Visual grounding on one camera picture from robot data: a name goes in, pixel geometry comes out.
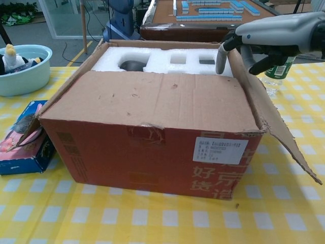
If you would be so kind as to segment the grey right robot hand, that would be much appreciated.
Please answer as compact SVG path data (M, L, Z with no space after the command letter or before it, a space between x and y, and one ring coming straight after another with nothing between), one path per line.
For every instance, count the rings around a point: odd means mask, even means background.
M324 53L324 12L278 15L238 26L219 47L216 73L224 71L227 55L240 49L243 63L252 75L282 66L289 57Z

